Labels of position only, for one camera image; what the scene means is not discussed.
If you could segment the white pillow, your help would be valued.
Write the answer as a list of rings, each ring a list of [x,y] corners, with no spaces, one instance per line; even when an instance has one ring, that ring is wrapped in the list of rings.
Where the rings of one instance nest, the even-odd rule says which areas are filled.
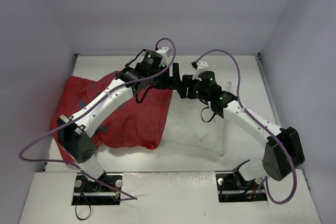
[[[198,99],[182,99],[172,92],[162,140],[184,146],[197,146],[222,157],[225,153],[227,121]]]

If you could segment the red navy pillowcase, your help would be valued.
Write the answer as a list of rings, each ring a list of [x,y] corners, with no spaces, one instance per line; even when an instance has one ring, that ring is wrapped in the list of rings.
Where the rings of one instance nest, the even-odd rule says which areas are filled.
[[[115,78],[112,72],[98,81],[71,76],[68,78],[57,112],[50,128],[57,127],[57,119],[64,114],[70,116],[84,108],[96,98]],[[162,139],[167,113],[172,96],[171,90],[152,89],[140,92],[145,99],[138,104],[131,99],[120,105],[100,126],[91,138],[95,146],[110,148],[142,146],[156,149]]]

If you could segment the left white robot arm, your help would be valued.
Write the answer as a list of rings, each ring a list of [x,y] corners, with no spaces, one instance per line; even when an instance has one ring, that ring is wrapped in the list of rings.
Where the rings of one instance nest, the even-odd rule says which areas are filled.
[[[166,82],[175,59],[169,57],[169,53],[176,51],[162,47],[145,49],[143,52],[142,61],[134,68],[127,63],[110,84],[84,108],[71,116],[62,114],[57,119],[57,141],[87,178],[86,186],[92,192],[103,190],[106,172],[97,161],[96,146],[91,137],[120,105],[148,86]]]

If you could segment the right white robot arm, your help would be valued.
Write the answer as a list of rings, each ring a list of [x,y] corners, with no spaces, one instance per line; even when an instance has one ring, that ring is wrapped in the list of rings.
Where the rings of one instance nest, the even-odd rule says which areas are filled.
[[[236,95],[216,83],[214,72],[204,71],[197,79],[191,74],[183,75],[181,93],[184,98],[199,99],[214,115],[239,126],[264,149],[262,159],[249,160],[235,168],[232,181],[236,187],[245,188],[251,180],[266,176],[281,181],[292,172],[290,162],[293,168],[305,162],[297,130],[292,127],[284,129],[246,111]]]

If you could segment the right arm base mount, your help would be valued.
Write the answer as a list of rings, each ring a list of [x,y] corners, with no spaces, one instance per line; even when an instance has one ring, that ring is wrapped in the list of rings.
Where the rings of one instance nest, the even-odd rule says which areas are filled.
[[[246,160],[231,172],[216,173],[218,201],[220,203],[267,201],[265,187],[255,180],[246,181],[240,174],[240,168],[248,163]]]

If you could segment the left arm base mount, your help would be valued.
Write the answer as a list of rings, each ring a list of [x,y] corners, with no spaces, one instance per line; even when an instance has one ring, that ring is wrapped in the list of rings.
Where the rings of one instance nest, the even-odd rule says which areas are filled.
[[[88,180],[77,174],[72,194],[72,206],[112,206],[120,205],[120,195],[104,185]]]

